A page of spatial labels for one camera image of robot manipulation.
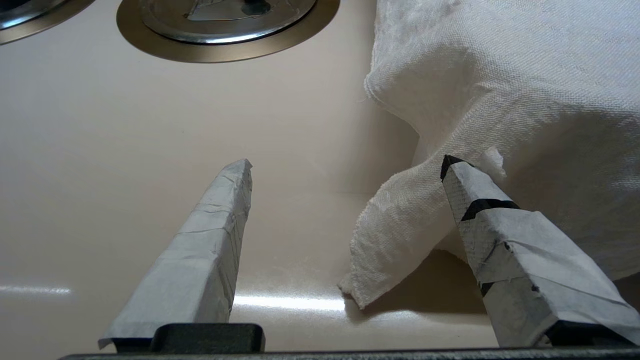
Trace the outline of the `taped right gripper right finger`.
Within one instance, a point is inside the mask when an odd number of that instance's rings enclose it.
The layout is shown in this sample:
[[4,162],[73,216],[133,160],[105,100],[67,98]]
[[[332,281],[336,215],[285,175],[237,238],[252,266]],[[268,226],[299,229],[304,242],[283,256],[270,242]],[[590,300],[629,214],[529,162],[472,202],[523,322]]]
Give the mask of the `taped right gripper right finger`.
[[499,346],[638,346],[638,311],[546,216],[458,157],[439,177]]

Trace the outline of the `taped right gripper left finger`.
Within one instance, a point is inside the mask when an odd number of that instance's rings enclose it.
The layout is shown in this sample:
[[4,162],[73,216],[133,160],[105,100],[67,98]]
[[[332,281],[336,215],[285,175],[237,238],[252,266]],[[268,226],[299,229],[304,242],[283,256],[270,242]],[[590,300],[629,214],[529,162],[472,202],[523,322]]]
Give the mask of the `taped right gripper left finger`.
[[117,353],[262,353],[265,333],[231,324],[252,164],[227,164],[158,256],[104,335]]

